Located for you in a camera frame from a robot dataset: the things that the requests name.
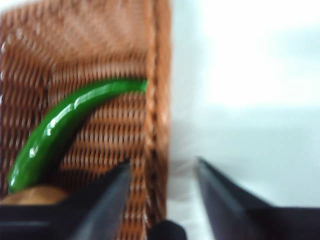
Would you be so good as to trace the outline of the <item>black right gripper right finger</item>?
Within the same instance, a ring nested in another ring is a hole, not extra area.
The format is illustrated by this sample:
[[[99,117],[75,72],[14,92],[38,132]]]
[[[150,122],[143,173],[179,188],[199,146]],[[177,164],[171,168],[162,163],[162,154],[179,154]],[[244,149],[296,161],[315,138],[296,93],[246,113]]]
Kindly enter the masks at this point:
[[[316,207],[271,205],[238,186],[199,157],[196,175],[206,214],[217,240],[318,240]]]

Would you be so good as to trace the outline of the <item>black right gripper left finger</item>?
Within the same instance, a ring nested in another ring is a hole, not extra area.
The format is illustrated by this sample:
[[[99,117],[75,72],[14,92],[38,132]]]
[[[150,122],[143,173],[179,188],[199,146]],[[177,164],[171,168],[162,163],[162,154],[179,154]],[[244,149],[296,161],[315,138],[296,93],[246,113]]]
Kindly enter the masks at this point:
[[[129,163],[51,205],[4,205],[2,240],[111,240],[117,234],[130,187]]]

